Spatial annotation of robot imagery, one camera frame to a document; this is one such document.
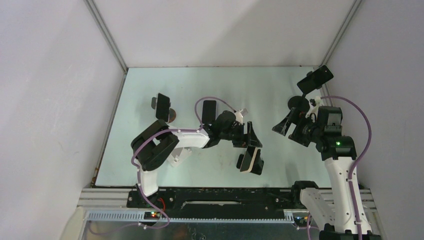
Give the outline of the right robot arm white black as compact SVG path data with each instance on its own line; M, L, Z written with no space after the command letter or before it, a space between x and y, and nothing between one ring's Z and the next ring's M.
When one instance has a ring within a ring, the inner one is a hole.
M357 172L357 152L354 140L342 134L341 108L319 106L316 119L297 107L273 131L305 147L315 143L329 175L333 208L324 201L320 190L312 182L291 194L291 204L297 209L308 209L319 228L321 240L380 240L367 219L363 208Z

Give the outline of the phone with white case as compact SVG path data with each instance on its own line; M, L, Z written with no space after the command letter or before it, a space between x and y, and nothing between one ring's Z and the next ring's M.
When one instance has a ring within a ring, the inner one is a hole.
M170 107L170 98L162 93L158 93L156 97L155 117L158 120L168 122L170 116Z

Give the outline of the phone with lilac case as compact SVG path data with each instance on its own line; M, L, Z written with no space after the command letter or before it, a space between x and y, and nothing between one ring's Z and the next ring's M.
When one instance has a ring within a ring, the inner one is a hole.
M203 124L212 124L216 120L217 101L204 100L202 103L201 121Z

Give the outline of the phone with cream case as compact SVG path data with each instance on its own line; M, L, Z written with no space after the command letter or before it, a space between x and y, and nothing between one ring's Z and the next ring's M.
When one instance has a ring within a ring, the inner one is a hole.
M243 155L239 171L241 173L251 172L253 170L256 158L259 156L260 149L258 147L247 147Z

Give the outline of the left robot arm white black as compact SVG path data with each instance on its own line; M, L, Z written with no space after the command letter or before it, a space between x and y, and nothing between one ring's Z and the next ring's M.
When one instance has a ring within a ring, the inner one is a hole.
M241 111L225 110L214 120L201 122L197 129L169 126L158 119L132 140L131 164L137 168L138 201L145 208L158 202L158 168L166 161L177 166L188 158L193 148L208 149L220 141L230 141L235 148L245 148L240 172L253 172L263 144L256 136L253 123L243 122Z

